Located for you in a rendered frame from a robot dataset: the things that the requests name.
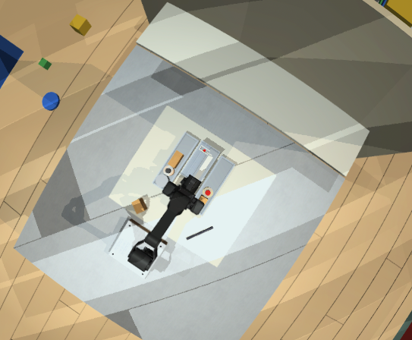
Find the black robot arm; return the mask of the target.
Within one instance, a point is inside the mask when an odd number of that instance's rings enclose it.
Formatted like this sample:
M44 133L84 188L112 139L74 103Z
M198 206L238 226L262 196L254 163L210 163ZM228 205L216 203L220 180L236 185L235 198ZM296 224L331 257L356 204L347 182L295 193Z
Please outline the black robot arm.
M168 209L165 211L158 223L156 223L155 228L151 231L151 233L147 233L144 240L137 242L128 255L129 258L127 261L143 272L148 271L152 266L158 256L157 248L162 241L162 236L171 223L175 220L176 216L182 214L184 210L187 210L188 206L196 196L194 194L197 188L202 182L194 176L189 175L187 178L184 177L180 183L181 185L175 187L170 193ZM147 247L143 250L137 247L143 242L146 242L152 246L154 248L154 252Z

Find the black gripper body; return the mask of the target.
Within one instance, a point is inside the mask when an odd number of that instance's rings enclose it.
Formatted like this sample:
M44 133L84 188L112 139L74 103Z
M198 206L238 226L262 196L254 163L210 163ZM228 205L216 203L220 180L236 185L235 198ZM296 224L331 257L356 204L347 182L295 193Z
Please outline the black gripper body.
M168 181L168 183L163 188L162 193L166 195L167 197L169 197L170 193L174 190L176 186L177 186L176 184L172 183L171 181ZM197 200L193 199L193 201L191 202L189 206L192 208L190 212L192 212L193 214L199 215L205 205L202 201L198 199Z

